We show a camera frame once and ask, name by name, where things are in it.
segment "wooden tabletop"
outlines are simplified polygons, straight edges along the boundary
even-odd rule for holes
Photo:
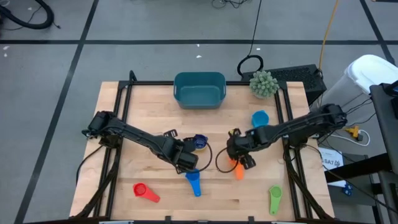
[[[113,110],[117,86],[117,82],[102,83],[94,112]],[[288,83],[288,90],[294,117],[307,114],[308,105],[303,84]],[[287,120],[282,92],[280,98]],[[228,131],[233,128],[240,128],[242,132],[251,129],[251,115],[258,110],[266,111],[270,118],[269,124],[278,124],[274,97],[260,100],[251,94],[247,86],[227,86],[226,98],[217,110],[180,109],[173,96],[173,86],[133,86],[128,124],[151,134],[162,134],[176,129],[177,138],[180,139],[204,134],[209,139],[214,156],[209,168],[200,173],[202,195],[195,197],[183,174],[178,175],[170,164],[156,158],[148,148],[132,141],[124,141],[111,218],[164,220],[165,216],[171,215],[173,220],[247,221],[248,216],[254,216],[256,221],[293,221],[289,181],[280,140],[267,149],[251,153],[257,166],[245,170],[243,180],[236,180],[233,173],[220,173],[215,167],[214,157],[226,147]],[[317,148],[314,140],[309,140],[308,144]],[[89,140],[85,156],[97,147],[98,140]],[[102,149],[89,158],[81,168],[70,215],[76,215],[97,190],[104,151]],[[334,216],[318,152],[309,147],[301,152],[309,191],[324,210]],[[197,167],[201,168],[208,162],[210,152],[205,149],[196,154],[199,156]],[[231,168],[227,158],[227,153],[219,158],[220,168],[224,170]],[[160,202],[154,203],[135,197],[132,186],[138,182],[147,184],[160,196]],[[278,214],[271,216],[269,189],[275,184],[282,187],[283,195]],[[305,217],[302,195],[298,188],[297,193],[300,213]],[[106,192],[101,208],[102,215],[107,198]]]

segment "teal plastic bin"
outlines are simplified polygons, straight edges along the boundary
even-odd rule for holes
[[[216,109],[226,94],[220,72],[182,72],[174,79],[174,98],[183,109]]]

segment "green plant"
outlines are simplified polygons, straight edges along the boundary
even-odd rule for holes
[[[273,96],[279,89],[276,78],[271,76],[271,72],[254,72],[249,85],[254,96],[258,98],[267,98]]]

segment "green measuring spoon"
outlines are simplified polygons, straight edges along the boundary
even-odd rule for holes
[[[269,207],[269,214],[276,215],[279,209],[280,198],[282,198],[282,188],[279,185],[274,185],[269,189],[271,196],[271,205]]]

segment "floor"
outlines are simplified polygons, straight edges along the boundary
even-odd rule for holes
[[[211,0],[52,0],[55,26],[0,30],[0,223],[67,218],[83,158],[87,126],[100,83],[173,80],[179,72],[217,71],[239,80],[258,0],[239,9]],[[334,1],[264,0],[253,53],[264,68],[317,64]],[[27,21],[39,5],[11,0]],[[398,4],[340,1],[323,59],[326,86],[365,54],[398,60]],[[41,9],[32,22],[45,19]],[[3,28],[18,25],[4,21]],[[243,71],[257,68],[247,62]],[[377,119],[361,128],[372,138],[359,147],[330,138],[335,148],[370,156],[385,152]],[[371,208],[334,205],[342,220],[372,223]]]

